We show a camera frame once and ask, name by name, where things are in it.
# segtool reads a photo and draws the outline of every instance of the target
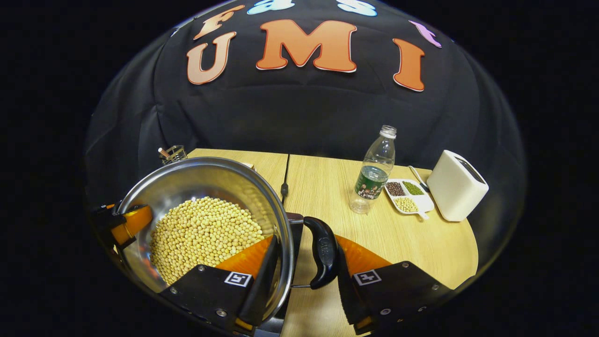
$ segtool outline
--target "stainless steel pot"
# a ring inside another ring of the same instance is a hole
[[[169,209],[195,198],[210,196],[239,204],[251,211],[265,236],[275,235],[278,245],[277,271],[263,321],[281,308],[291,287],[294,243],[288,215],[276,192],[257,172],[242,163],[215,157],[198,157],[161,167],[139,181],[120,203],[117,214],[138,205],[152,208],[153,221],[136,235],[136,241],[122,250],[122,260],[131,274],[155,293],[167,288],[158,270],[150,263],[150,233]],[[313,254],[318,275],[311,288],[321,287],[336,276],[337,243],[330,228],[314,218],[303,222],[314,234]]]

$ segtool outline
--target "black cable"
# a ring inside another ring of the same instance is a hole
[[[285,166],[285,178],[283,179],[283,185],[281,185],[281,195],[283,196],[281,198],[281,203],[283,205],[285,205],[285,197],[289,193],[289,185],[287,185],[287,172],[289,171],[289,157],[291,157],[291,155],[287,154],[287,165]]]

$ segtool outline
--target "white toaster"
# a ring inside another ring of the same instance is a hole
[[[439,212],[447,221],[462,221],[479,204],[489,185],[464,157],[445,150],[426,180]]]

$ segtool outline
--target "wooden table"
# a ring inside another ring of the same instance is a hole
[[[285,176],[286,154],[195,149],[188,157],[224,157],[252,163],[278,191]],[[337,235],[346,237],[391,263],[409,260],[445,286],[455,289],[476,274],[478,249],[468,220],[447,222],[439,211],[400,214],[383,195],[367,214],[349,208],[349,197],[358,178],[360,161],[291,155],[285,210],[325,221]],[[426,180],[430,170],[417,168]],[[390,178],[414,179],[408,167],[395,166]],[[312,235],[304,230],[294,284],[308,284],[316,274],[311,252]],[[282,337],[355,336],[341,307],[336,281],[317,290],[291,290]]]

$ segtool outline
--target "black pot handle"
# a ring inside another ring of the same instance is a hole
[[[305,216],[304,225],[312,232],[312,255],[318,269],[316,276],[310,281],[310,288],[318,289],[337,277],[339,248],[333,231],[324,221]]]

